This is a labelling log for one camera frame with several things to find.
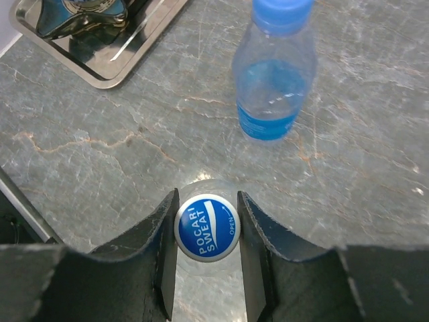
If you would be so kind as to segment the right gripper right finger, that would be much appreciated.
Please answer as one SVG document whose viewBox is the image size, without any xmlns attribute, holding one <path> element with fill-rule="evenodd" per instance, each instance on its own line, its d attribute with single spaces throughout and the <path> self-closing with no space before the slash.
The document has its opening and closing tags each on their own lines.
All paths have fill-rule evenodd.
<svg viewBox="0 0 429 322">
<path fill-rule="evenodd" d="M 249 321 L 427 321 L 428 246 L 325 249 L 237 194 Z"/>
</svg>

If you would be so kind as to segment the blue white Pocari cap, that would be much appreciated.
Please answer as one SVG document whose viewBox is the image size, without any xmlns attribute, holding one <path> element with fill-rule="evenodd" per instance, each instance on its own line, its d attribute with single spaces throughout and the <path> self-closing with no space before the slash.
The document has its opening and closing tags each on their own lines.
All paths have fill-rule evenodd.
<svg viewBox="0 0 429 322">
<path fill-rule="evenodd" d="M 180 206 L 174 220 L 179 248 L 191 259 L 211 263 L 236 247 L 241 222 L 235 207 L 215 194 L 196 195 Z"/>
</svg>

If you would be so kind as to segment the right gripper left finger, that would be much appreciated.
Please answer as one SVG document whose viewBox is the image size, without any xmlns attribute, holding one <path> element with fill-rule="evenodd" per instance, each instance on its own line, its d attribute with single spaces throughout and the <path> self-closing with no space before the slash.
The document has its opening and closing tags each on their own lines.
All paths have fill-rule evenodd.
<svg viewBox="0 0 429 322">
<path fill-rule="evenodd" d="M 169 321 L 177 190 L 145 219 L 85 254 L 64 244 L 1 246 L 2 321 Z"/>
</svg>

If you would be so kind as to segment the blue label bottle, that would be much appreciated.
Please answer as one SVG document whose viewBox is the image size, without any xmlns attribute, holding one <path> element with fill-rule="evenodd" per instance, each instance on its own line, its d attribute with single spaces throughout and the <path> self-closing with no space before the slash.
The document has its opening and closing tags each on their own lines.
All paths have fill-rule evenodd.
<svg viewBox="0 0 429 322">
<path fill-rule="evenodd" d="M 232 61 L 239 125 L 251 140 L 284 138 L 311 91 L 317 65 L 313 5 L 312 0 L 252 2 Z"/>
</svg>

